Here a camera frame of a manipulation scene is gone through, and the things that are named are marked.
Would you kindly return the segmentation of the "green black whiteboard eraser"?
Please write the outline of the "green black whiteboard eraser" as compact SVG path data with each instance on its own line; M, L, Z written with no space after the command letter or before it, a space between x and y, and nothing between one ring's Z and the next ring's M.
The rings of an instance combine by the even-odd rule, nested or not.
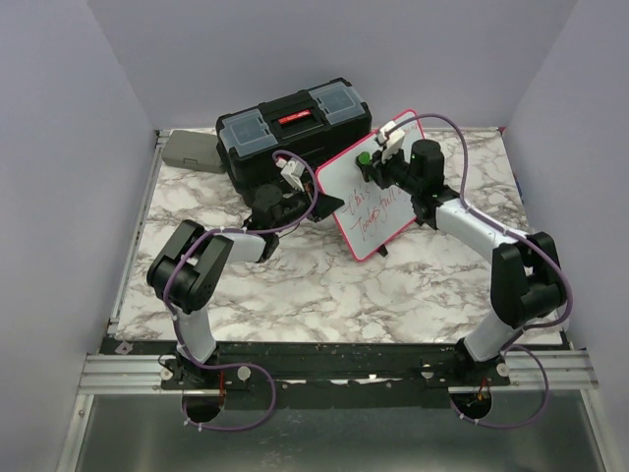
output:
M359 167L370 166L372 164L372 161L369 161L369 152L368 151L360 152L358 156L356 157L356 163Z

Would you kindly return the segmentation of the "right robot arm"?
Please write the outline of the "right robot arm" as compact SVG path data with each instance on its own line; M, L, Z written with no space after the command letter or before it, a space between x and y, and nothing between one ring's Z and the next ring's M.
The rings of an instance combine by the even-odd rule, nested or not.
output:
M526 234L465 206L459 193L445 184L444 155L439 143L417 140L386 157L381 150L362 152L356 164L363 179L381 189L396 186L411 197L419 224L447 233L490 264L491 310L458 341L452 373L461 384L476 384L495 359L536 319L565 305L567 288L557 270L553 239Z

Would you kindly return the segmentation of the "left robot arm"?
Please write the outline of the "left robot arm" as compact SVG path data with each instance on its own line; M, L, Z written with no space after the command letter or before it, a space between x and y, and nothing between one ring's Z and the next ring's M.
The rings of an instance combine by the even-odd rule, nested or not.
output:
M217 379L211 359L217 342L207 306L223 269L266 262L281 232L308 218L325 219L344 205L313 186L285 196L278 186L265 184L256 190L252 213L240 228L206 229L189 219L177 226L149 267L146 283L171 312L178 362L193 386L206 388Z

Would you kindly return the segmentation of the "pink framed whiteboard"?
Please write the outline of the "pink framed whiteboard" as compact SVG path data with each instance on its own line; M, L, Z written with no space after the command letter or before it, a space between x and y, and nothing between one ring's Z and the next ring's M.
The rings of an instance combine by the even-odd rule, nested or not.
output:
M378 150L372 131L320 166L315 177L329 197L344 205L333 213L354 259L363 262L415 222L410 196L395 186L380 189L367 182L357 165Z

